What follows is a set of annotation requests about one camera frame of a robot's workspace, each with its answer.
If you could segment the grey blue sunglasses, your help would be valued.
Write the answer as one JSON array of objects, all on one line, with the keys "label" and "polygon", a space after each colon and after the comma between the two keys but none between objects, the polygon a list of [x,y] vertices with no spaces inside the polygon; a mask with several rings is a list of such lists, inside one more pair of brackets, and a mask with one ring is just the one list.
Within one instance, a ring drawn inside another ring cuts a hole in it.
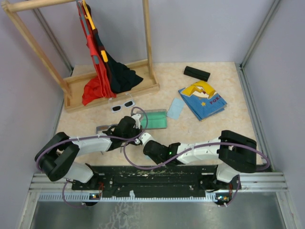
[{"label": "grey blue sunglasses", "polygon": [[117,124],[101,125],[96,127],[97,136],[113,136],[113,132]]}]

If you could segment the grey glasses case green lining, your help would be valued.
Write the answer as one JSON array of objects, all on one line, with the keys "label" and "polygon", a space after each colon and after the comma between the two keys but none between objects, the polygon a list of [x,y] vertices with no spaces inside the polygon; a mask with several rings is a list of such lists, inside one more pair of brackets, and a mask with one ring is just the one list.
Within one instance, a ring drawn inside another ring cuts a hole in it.
[{"label": "grey glasses case green lining", "polygon": [[147,116],[145,116],[141,111],[138,112],[141,114],[141,125],[146,127],[147,130],[155,129],[166,129],[167,128],[167,111],[166,109],[153,109],[144,111]]}]

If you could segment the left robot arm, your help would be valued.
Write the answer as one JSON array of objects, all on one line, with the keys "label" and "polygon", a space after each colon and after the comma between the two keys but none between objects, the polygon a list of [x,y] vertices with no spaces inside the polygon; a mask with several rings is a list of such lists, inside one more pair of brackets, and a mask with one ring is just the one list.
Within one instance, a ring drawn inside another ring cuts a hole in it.
[{"label": "left robot arm", "polygon": [[72,179],[94,189],[99,184],[99,177],[90,165],[75,162],[76,157],[122,147],[129,139],[140,135],[140,119],[140,114],[125,116],[108,130],[87,137],[71,138],[64,132],[59,132],[35,156],[36,166],[50,181]]}]

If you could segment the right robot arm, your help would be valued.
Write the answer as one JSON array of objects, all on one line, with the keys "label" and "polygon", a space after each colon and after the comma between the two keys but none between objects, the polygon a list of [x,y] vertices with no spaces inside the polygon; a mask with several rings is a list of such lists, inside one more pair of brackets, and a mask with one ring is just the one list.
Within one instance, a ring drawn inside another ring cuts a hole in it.
[{"label": "right robot arm", "polygon": [[256,171],[256,153],[239,146],[224,146],[220,143],[234,143],[256,149],[256,141],[238,133],[223,130],[218,138],[210,141],[184,144],[173,143],[162,145],[148,133],[141,135],[144,145],[143,153],[156,164],[166,163],[168,166],[187,165],[193,162],[217,160],[221,161],[213,176],[213,184],[225,188],[232,179],[240,173],[253,173]]}]

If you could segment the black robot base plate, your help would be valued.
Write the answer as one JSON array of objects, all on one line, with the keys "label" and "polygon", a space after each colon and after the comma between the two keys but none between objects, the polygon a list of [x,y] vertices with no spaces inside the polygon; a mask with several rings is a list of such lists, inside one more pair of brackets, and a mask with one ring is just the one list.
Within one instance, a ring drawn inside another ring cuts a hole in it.
[{"label": "black robot base plate", "polygon": [[169,166],[140,170],[132,166],[93,166],[93,180],[72,181],[73,190],[101,192],[104,198],[201,198],[206,191],[227,192],[237,188],[238,178],[229,183],[216,180],[216,166]]}]

